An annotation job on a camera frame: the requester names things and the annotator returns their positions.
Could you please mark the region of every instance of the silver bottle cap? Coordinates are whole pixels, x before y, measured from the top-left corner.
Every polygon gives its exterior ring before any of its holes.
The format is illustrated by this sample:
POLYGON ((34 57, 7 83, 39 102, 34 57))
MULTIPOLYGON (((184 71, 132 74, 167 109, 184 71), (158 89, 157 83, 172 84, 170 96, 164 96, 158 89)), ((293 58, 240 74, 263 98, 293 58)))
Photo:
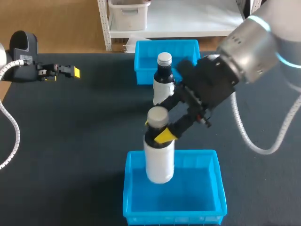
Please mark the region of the silver bottle cap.
POLYGON ((173 59, 170 53, 163 52, 158 55, 157 63, 162 67, 171 65, 172 61, 173 59))

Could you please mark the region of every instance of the gray robot arm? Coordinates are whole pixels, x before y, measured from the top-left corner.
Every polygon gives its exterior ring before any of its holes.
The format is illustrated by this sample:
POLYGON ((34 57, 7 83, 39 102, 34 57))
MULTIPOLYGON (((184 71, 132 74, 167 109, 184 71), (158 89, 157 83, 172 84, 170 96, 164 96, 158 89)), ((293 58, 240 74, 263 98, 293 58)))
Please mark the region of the gray robot arm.
POLYGON ((158 143, 179 138, 195 121, 210 127, 207 112, 235 93, 240 81, 255 82, 279 61, 288 84, 301 91, 300 0, 268 0, 218 47, 218 55, 200 59, 196 66, 180 62, 182 76, 174 95, 159 104, 168 111, 179 102, 187 114, 154 136, 158 143))
POLYGON ((217 51, 240 81, 254 82, 278 61, 288 84, 301 92, 299 0, 268 0, 217 51))

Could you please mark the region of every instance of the black mat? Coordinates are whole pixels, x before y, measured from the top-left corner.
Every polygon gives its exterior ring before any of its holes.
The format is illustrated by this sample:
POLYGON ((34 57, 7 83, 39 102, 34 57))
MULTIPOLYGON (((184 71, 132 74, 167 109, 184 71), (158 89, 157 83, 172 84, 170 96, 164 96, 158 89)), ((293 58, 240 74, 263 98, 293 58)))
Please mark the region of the black mat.
MULTIPOLYGON (((152 87, 137 86, 134 55, 47 54, 44 63, 74 64, 80 80, 12 84, 4 105, 21 129, 16 157, 0 170, 1 226, 123 226, 123 173, 128 151, 143 148, 152 87)), ((250 138, 274 142, 297 98, 278 69, 256 84, 240 85, 238 105, 250 138)), ((179 117, 179 107, 172 117, 179 117)), ((260 156, 238 133, 230 100, 213 126, 194 125, 177 149, 218 153, 228 214, 224 226, 301 225, 301 113, 280 150, 260 156)), ((0 160, 15 134, 0 114, 0 160)))

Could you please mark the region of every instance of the blue plastic bin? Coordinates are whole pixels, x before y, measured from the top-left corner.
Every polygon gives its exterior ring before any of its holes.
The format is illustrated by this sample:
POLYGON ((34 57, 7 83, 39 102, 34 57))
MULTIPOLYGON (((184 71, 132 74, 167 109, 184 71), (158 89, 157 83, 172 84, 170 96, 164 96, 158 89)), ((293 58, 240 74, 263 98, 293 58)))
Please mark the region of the blue plastic bin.
POLYGON ((148 180, 144 151, 128 153, 123 192, 128 225, 221 224, 226 214, 214 150, 176 150, 174 177, 162 185, 148 180))
POLYGON ((153 40, 138 41, 135 50, 135 71, 138 85, 153 84, 157 71, 157 58, 162 52, 168 52, 173 57, 173 73, 176 81, 181 76, 174 67, 184 58, 193 64, 201 58, 197 40, 153 40))

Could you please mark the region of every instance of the white spiral cable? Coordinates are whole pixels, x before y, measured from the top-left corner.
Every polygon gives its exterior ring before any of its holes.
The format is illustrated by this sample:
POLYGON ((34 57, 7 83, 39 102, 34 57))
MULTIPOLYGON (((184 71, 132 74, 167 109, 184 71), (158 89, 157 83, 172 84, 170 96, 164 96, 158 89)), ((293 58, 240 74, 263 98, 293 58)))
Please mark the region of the white spiral cable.
POLYGON ((298 99, 295 101, 292 108, 290 109, 290 111, 286 115, 286 117, 285 117, 285 119, 282 123, 281 129, 279 131, 278 137, 276 138, 275 143, 273 144, 273 146, 270 149, 267 149, 267 150, 264 150, 264 149, 261 149, 261 148, 257 147, 255 144, 253 144, 253 142, 250 140, 249 136, 247 135, 246 130, 244 128, 244 125, 243 125, 243 123, 240 119, 235 93, 232 93, 232 95, 231 95, 231 106, 232 106, 232 110, 233 110, 233 114, 234 114, 236 124, 238 126, 238 130, 239 130, 243 140, 245 141, 245 143, 253 151, 255 151, 259 154, 267 155, 267 154, 272 154, 272 153, 276 152, 279 149, 279 147, 281 146, 281 144, 283 142, 283 139, 286 135, 286 132, 287 132, 288 128, 290 127, 294 116, 296 115, 296 113, 298 112, 298 110, 301 106, 301 96, 298 97, 298 99))
MULTIPOLYGON (((4 74, 12 67, 15 66, 22 66, 24 65, 24 60, 16 60, 16 61, 12 61, 9 64, 7 64, 6 66, 4 66, 1 70, 0 70, 0 81, 2 80, 4 74)), ((17 122, 15 121, 15 119, 10 115, 10 113, 5 109, 5 107, 3 106, 1 100, 0 100, 0 110, 3 112, 3 114, 10 120, 10 122, 13 124, 14 128, 15 128, 15 132, 16 132, 16 142, 15 142, 15 146, 13 151, 11 152, 11 154, 9 155, 9 157, 0 165, 0 169, 3 169, 15 156, 19 144, 20 144, 20 129, 19 126, 17 124, 17 122)))

